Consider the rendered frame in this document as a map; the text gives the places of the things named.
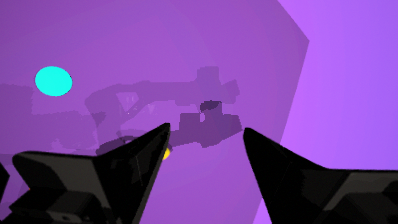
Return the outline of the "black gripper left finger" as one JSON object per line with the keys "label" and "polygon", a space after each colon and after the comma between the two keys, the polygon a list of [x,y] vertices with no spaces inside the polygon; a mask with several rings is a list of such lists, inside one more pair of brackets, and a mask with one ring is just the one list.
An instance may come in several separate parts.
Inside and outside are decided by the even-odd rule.
{"label": "black gripper left finger", "polygon": [[30,189],[90,192],[109,224],[140,224],[170,133],[164,123],[103,155],[29,150],[14,154],[12,164]]}

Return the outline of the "yellow cylinder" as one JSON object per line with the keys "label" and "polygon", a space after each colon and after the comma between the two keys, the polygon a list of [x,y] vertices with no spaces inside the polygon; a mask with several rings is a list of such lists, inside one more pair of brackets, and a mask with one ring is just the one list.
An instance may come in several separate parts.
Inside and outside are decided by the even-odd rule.
{"label": "yellow cylinder", "polygon": [[167,149],[163,159],[167,158],[169,154],[170,154],[170,151]]}

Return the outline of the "cyan circle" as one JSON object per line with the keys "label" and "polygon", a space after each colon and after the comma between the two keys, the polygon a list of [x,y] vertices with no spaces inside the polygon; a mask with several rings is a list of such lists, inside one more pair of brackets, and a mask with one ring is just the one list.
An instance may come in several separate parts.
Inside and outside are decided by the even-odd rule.
{"label": "cyan circle", "polygon": [[39,70],[35,82],[41,92],[50,96],[64,95],[72,87],[72,79],[68,72],[54,66]]}

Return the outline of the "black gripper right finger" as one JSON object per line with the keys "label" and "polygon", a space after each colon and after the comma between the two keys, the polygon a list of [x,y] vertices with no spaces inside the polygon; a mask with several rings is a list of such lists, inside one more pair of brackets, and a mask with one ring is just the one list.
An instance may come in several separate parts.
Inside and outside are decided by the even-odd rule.
{"label": "black gripper right finger", "polygon": [[398,192],[398,169],[329,169],[248,127],[243,140],[272,224],[321,224],[346,194]]}

